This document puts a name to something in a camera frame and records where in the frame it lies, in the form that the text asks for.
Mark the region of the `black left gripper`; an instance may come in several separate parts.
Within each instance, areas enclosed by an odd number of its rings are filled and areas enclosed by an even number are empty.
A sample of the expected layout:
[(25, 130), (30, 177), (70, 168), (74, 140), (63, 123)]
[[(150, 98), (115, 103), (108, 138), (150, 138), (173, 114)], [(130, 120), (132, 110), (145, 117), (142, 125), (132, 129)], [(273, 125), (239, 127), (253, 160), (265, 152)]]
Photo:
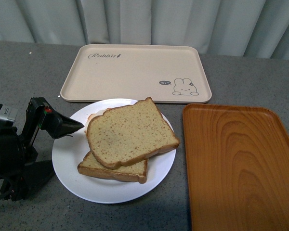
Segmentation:
[(39, 129), (53, 139), (70, 135), (84, 127), (76, 120), (51, 110), (43, 97), (31, 98), (22, 133), (13, 126), (17, 109), (0, 103), (0, 200), (27, 199), (40, 190), (54, 175), (52, 160), (37, 162), (33, 147)]

